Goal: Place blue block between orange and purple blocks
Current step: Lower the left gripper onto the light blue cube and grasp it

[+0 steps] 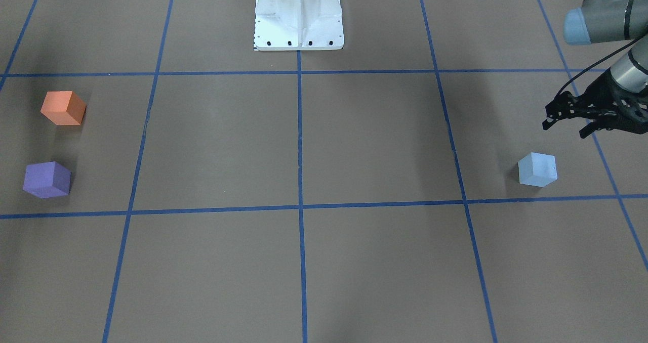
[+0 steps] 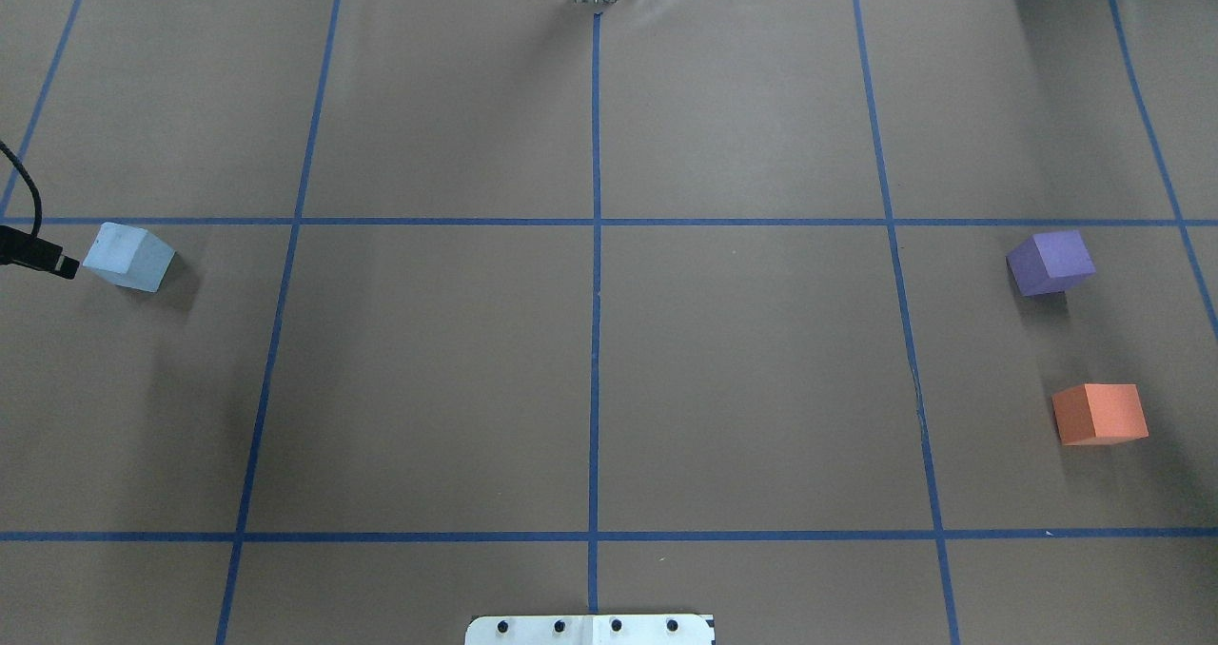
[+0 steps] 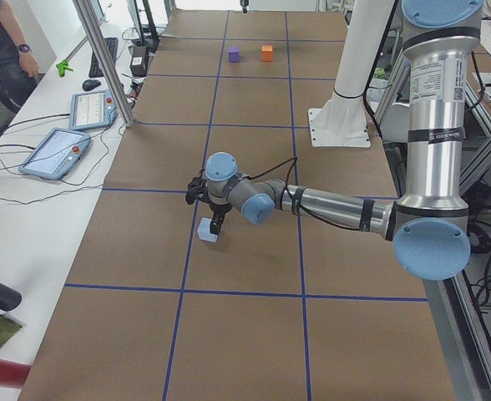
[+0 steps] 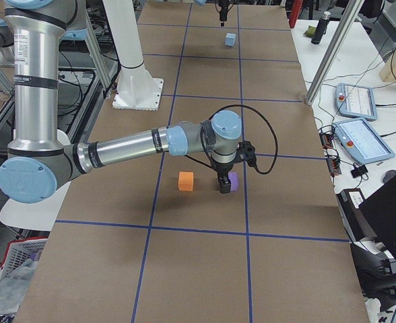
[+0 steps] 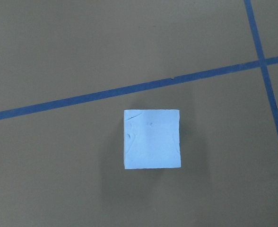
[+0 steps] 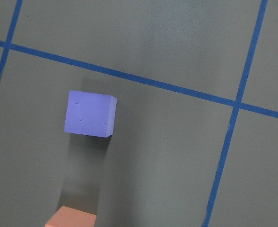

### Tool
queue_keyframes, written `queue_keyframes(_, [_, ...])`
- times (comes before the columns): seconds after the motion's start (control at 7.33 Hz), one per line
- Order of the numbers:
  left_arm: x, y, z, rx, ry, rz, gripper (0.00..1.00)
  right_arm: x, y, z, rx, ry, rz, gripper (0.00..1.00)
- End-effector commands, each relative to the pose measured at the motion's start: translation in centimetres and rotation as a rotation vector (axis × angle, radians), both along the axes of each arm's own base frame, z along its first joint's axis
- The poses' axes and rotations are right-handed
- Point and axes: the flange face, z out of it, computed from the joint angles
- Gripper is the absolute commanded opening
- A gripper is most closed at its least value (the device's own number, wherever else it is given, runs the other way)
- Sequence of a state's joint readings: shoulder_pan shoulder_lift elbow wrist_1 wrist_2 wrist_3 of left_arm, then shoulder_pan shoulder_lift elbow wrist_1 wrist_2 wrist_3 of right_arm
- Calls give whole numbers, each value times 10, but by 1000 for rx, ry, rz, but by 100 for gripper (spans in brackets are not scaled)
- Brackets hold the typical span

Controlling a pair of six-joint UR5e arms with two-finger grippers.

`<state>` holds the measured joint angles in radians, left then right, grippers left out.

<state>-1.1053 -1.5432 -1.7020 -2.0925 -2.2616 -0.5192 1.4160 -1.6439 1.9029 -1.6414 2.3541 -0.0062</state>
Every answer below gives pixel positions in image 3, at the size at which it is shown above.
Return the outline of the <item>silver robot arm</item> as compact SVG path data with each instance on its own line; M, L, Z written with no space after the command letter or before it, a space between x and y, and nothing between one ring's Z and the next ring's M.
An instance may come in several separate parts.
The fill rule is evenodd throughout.
M468 56L480 41L482 6L480 1L359 1L353 8L332 96L309 112L311 142L368 146L367 86L392 18L401 11L410 96L407 180L400 199L382 204L284 180L255 183L239 172L232 155L217 152L201 176L201 199L215 214L212 231L231 210L254 224L276 209L308 214L342 229L380 235L416 277L439 281L459 274L471 253L459 178Z

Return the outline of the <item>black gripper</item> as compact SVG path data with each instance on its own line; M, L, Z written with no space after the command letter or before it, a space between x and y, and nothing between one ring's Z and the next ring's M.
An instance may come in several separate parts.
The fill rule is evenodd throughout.
M230 203L225 198L213 197L209 195L209 207L213 212L210 220L210 233L219 235L225 215L230 211Z

